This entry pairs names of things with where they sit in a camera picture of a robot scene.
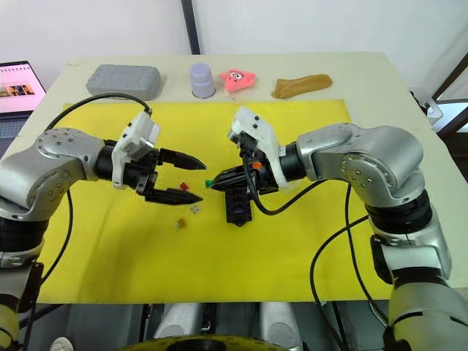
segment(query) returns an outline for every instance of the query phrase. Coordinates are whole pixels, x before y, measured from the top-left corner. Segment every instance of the yellow base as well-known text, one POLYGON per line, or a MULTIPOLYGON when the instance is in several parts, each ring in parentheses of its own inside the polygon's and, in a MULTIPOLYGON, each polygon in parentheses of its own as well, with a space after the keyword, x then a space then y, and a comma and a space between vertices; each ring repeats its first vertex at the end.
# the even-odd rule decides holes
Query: yellow base
MULTIPOLYGON (((284 145, 329 124, 350 121, 344 102, 294 101, 245 104, 270 123, 284 145)), ((190 301, 312 301, 309 266, 319 245, 344 226, 346 184, 329 181, 278 216, 265 216, 252 203, 252 222, 227 224, 224 194, 205 188, 223 169, 239 165, 238 149, 227 139, 237 103, 153 104, 161 126, 158 147, 185 152, 208 170, 158 167, 156 187, 182 182, 204 198, 200 211, 190 205, 146 203, 135 191, 119 191, 106 181, 72 187, 75 224, 69 247, 39 297, 45 303, 161 303, 190 301), (176 228, 184 219, 186 227, 176 228)), ((60 127, 73 127, 103 139, 117 140, 140 111, 128 103, 92 104, 67 116, 60 127)), ((309 185, 262 197, 277 208, 309 185)), ((351 220, 366 212, 352 196, 351 220)), ((40 260, 47 270, 67 231, 64 199, 51 219, 40 260)), ((354 230, 358 262, 375 298, 390 288, 374 272, 368 223, 354 230)), ((323 300, 363 299, 351 265, 346 234, 319 259, 316 284, 323 300)))

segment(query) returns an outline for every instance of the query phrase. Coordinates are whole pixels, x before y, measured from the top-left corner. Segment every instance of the laptop screen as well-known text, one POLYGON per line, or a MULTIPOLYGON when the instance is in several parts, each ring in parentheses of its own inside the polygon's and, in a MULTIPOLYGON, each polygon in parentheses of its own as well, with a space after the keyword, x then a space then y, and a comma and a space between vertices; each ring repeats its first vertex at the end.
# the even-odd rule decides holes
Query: laptop screen
POLYGON ((34 111, 44 96, 27 61, 0 64, 0 118, 34 111))

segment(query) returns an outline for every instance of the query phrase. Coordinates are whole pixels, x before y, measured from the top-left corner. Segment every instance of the robotic arm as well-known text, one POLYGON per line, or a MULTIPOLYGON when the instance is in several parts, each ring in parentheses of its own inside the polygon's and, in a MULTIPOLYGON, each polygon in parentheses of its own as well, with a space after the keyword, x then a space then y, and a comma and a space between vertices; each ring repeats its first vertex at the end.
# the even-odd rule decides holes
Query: robotic arm
POLYGON ((49 218, 79 180, 130 186, 145 200, 168 205, 196 203, 197 195, 154 189, 163 162, 187 170, 206 166, 193 156, 155 149, 159 127, 141 112, 118 141, 101 140, 71 128, 50 129, 33 146, 0 162, 0 350, 19 350, 18 312, 35 302, 49 218))
MULTIPOLYGON (((445 280, 450 254, 418 166, 421 144, 395 127, 335 124, 279 146, 273 129, 241 107, 229 138, 249 160, 260 194, 307 177, 351 184, 369 212, 374 267, 393 285, 386 350, 465 350, 468 308, 445 280)), ((240 167, 221 172, 213 189, 245 186, 240 167)))

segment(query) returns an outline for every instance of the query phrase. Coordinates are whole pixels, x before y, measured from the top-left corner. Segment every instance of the black pole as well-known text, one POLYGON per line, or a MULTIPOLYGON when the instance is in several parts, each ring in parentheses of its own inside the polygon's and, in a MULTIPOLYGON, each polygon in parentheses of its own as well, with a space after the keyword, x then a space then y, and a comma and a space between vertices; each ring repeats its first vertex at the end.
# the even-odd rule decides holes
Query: black pole
POLYGON ((181 0, 182 10, 184 11, 185 26, 189 36, 190 49, 192 55, 200 55, 200 46, 198 45, 197 27, 195 26, 195 17, 193 14, 192 0, 181 0))

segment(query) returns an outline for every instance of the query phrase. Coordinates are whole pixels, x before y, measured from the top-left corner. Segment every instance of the white wall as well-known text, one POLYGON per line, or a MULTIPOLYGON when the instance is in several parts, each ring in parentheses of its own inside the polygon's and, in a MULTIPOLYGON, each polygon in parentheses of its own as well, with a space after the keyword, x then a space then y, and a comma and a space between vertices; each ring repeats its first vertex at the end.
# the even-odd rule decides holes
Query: white wall
MULTIPOLYGON (((193 2, 203 53, 384 51, 432 93, 468 51, 467 0, 193 2)), ((179 0, 0 0, 0 61, 46 87, 72 57, 165 53, 190 53, 179 0)))
POLYGON ((466 0, 193 1, 204 53, 383 51, 433 93, 468 52, 466 0))
POLYGON ((47 89, 70 58, 190 53, 180 1, 0 0, 0 61, 29 60, 47 89))

